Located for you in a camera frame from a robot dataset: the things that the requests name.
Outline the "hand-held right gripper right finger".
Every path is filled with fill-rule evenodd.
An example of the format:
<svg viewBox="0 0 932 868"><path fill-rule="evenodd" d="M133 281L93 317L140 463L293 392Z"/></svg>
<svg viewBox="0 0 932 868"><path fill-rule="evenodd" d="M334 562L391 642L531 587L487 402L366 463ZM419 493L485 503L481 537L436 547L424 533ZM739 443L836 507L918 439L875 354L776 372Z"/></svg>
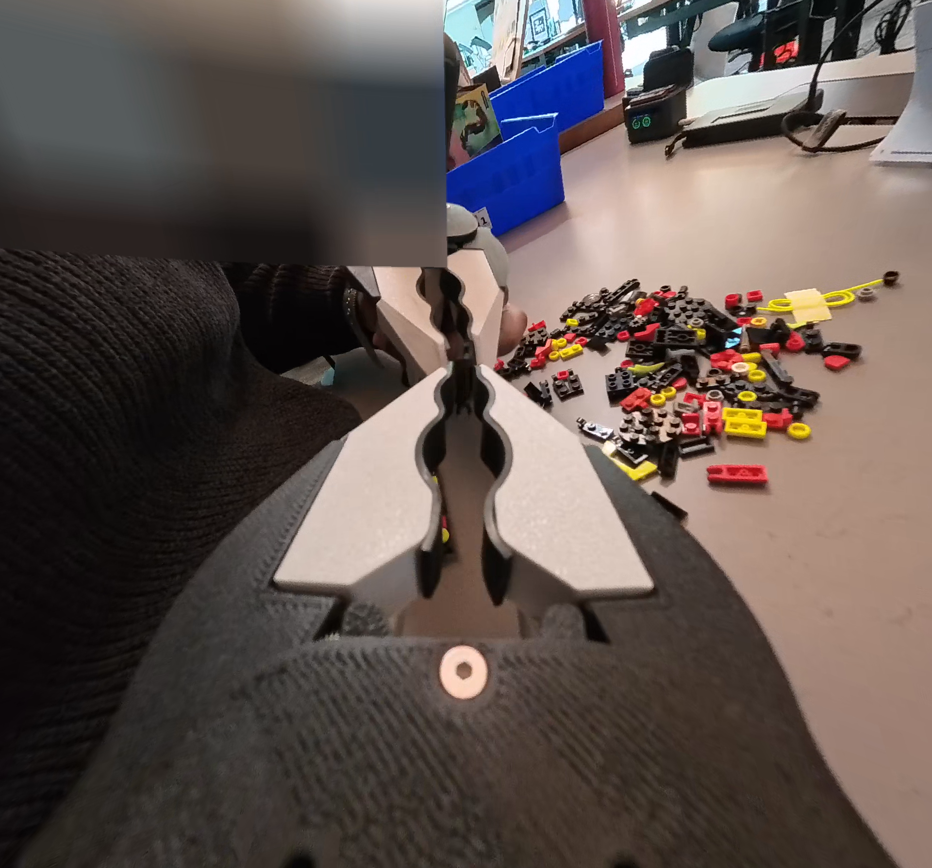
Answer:
<svg viewBox="0 0 932 868"><path fill-rule="evenodd" d="M550 606L652 594L592 450L486 365L474 387L492 475L481 558L491 601L541 618Z"/></svg>

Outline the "blue plastic bin with tag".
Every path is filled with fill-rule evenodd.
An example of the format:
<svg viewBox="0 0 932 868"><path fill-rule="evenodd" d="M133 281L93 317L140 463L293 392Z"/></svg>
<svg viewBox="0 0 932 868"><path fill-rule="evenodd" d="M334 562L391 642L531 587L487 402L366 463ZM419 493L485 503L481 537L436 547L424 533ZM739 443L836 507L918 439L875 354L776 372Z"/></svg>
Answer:
<svg viewBox="0 0 932 868"><path fill-rule="evenodd" d="M565 201L558 113L505 119L502 142L447 175L447 200L496 236Z"/></svg>

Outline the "yellow wedge lego plate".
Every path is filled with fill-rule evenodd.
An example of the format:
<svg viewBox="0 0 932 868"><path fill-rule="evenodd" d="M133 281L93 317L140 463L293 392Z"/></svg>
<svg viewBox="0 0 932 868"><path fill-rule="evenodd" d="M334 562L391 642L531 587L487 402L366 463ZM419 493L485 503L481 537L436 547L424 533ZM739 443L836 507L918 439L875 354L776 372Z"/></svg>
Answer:
<svg viewBox="0 0 932 868"><path fill-rule="evenodd" d="M646 447L605 441L601 446L601 451L624 475L635 482L642 481L658 472L658 467L651 459L650 451Z"/></svg>

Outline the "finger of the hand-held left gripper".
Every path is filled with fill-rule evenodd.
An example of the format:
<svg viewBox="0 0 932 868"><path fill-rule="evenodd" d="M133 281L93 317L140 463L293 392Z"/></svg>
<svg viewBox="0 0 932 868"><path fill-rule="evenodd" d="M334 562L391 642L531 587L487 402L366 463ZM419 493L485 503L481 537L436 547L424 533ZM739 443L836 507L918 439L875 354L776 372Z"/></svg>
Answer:
<svg viewBox="0 0 932 868"><path fill-rule="evenodd" d="M505 289L480 248L448 256L437 277L435 319L450 362L494 364L499 357Z"/></svg>
<svg viewBox="0 0 932 868"><path fill-rule="evenodd" d="M417 383L448 363L448 342L435 319L441 297L436 270L376 266L379 326L401 355L407 379Z"/></svg>

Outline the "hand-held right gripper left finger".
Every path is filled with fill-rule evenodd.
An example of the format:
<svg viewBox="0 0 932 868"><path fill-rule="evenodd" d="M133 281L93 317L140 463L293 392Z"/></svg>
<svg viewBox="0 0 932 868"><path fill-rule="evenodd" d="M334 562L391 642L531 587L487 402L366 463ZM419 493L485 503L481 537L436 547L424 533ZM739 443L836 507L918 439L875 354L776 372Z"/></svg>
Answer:
<svg viewBox="0 0 932 868"><path fill-rule="evenodd" d="M368 603L394 616L436 590L450 365L346 435L275 571L280 590Z"/></svg>

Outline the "dark red pole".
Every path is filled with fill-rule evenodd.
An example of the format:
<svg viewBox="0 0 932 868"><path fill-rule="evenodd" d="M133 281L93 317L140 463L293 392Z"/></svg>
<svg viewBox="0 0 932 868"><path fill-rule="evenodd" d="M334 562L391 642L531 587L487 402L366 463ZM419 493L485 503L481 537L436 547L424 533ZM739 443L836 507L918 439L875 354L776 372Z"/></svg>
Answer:
<svg viewBox="0 0 932 868"><path fill-rule="evenodd" d="M600 44L603 59L604 98L623 95L623 38L615 0L582 0L589 44Z"/></svg>

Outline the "beige wristwatch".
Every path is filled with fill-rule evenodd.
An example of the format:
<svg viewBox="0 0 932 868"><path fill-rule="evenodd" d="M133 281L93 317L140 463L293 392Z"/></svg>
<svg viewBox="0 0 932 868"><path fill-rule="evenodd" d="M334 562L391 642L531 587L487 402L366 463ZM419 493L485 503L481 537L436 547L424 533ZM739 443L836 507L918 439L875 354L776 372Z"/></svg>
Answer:
<svg viewBox="0 0 932 868"><path fill-rule="evenodd" d="M344 275L342 307L344 318L356 338L359 346L365 350L367 357L376 366L382 367L379 358L379 295L372 294L367 287L376 286L376 281L369 267L356 268L343 266L339 271Z"/></svg>

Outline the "printed cardboard lego box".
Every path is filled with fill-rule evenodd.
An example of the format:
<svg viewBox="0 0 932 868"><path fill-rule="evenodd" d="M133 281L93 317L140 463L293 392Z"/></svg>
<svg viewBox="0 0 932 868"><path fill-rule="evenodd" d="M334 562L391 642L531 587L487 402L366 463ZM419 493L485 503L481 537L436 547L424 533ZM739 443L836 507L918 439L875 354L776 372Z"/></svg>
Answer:
<svg viewBox="0 0 932 868"><path fill-rule="evenodd" d="M485 83L457 90L453 99L447 172L503 143L503 135Z"/></svg>

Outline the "black flat device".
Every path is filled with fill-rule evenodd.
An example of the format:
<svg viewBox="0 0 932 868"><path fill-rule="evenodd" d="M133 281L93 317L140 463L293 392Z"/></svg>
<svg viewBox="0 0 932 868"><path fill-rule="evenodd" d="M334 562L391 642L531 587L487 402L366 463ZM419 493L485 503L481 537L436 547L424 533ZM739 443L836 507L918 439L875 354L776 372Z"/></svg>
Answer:
<svg viewBox="0 0 932 868"><path fill-rule="evenodd" d="M740 112L723 109L695 118L682 129L681 144L684 149L695 149L711 145L745 140L762 140L783 135L782 125L787 115L801 112L802 108L777 105Z"/></svg>

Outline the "pile of lego pieces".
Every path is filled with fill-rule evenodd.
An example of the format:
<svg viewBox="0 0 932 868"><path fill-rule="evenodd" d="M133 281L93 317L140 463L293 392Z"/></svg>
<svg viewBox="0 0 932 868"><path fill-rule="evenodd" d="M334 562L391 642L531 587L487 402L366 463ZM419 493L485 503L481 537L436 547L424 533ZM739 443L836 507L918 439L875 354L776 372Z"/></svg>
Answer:
<svg viewBox="0 0 932 868"><path fill-rule="evenodd" d="M716 306L687 286L647 292L629 279L571 302L553 326L531 323L494 371L553 410L554 374L574 370L582 382L574 362L615 353L602 377L612 420L583 418L646 447L658 467L648 478L673 480L681 462L716 455L722 442L808 441L820 395L796 381L786 359L810 355L832 373L859 360L860 344L829 341L822 326L833 310L874 300L881 283L768 302L760 291L729 293Z"/></svg>

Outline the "person's black knit sweater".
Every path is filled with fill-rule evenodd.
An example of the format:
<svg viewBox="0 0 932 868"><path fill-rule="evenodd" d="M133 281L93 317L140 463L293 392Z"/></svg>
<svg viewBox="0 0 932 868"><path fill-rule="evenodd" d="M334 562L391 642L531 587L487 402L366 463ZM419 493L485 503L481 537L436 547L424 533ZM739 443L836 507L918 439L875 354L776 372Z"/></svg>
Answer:
<svg viewBox="0 0 932 868"><path fill-rule="evenodd" d="M2 866L74 787L156 630L360 422L262 366L219 262L1 253Z"/></svg>

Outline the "silver laptop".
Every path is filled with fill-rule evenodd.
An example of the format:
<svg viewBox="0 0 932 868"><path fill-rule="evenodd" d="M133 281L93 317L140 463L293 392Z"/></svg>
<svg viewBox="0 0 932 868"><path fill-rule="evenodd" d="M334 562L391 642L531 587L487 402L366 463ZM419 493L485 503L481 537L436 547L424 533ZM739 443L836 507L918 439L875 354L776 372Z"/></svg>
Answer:
<svg viewBox="0 0 932 868"><path fill-rule="evenodd" d="M786 116L778 137L800 152L873 151L902 115L914 75L915 55L907 51L717 78L688 94L682 129L723 109L800 106L801 112ZM681 142L682 129L666 146L666 156Z"/></svg>

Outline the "light blue instruction booklet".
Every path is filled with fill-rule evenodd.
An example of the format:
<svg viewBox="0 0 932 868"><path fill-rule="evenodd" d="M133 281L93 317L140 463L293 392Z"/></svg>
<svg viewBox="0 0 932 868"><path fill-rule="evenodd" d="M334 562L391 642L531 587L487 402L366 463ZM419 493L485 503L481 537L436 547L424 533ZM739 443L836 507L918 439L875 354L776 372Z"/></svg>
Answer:
<svg viewBox="0 0 932 868"><path fill-rule="evenodd" d="M884 166L931 166L931 59L916 59L910 97L902 115L869 157Z"/></svg>

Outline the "black office chair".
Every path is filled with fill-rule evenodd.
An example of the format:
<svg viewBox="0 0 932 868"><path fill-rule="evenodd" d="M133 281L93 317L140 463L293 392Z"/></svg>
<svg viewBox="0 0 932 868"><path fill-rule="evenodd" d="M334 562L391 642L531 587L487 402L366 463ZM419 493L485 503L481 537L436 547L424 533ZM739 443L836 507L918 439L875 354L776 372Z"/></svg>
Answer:
<svg viewBox="0 0 932 868"><path fill-rule="evenodd" d="M765 41L775 40L782 16L774 12L758 12L742 17L717 31L707 42L711 52L750 52L757 59L764 57Z"/></svg>

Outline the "leaning cardboard sheet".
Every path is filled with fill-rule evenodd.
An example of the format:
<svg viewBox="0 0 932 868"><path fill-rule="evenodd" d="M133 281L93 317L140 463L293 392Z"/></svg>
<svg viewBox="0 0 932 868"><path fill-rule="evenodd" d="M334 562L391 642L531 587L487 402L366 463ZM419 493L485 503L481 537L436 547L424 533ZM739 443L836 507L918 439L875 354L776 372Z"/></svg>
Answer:
<svg viewBox="0 0 932 868"><path fill-rule="evenodd" d="M491 65L501 84L518 78L524 56L529 0L494 0Z"/></svg>

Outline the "black charger with green lights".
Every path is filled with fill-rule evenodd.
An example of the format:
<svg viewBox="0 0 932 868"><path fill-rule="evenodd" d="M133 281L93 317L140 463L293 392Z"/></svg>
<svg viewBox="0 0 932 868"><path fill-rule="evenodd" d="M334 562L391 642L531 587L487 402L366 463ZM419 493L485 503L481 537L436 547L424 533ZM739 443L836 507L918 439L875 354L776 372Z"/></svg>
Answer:
<svg viewBox="0 0 932 868"><path fill-rule="evenodd" d="M666 140L682 129L687 117L688 87L666 85L637 90L623 100L624 126L629 144Z"/></svg>

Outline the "black pouch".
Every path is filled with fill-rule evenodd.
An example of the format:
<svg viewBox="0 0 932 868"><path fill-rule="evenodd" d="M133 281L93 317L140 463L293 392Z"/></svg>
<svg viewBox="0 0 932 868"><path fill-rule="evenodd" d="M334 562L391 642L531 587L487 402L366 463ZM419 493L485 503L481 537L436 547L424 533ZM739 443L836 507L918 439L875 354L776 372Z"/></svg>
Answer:
<svg viewBox="0 0 932 868"><path fill-rule="evenodd" d="M653 51L644 64L642 91L653 92L668 86L690 88L694 79L691 47L666 47Z"/></svg>

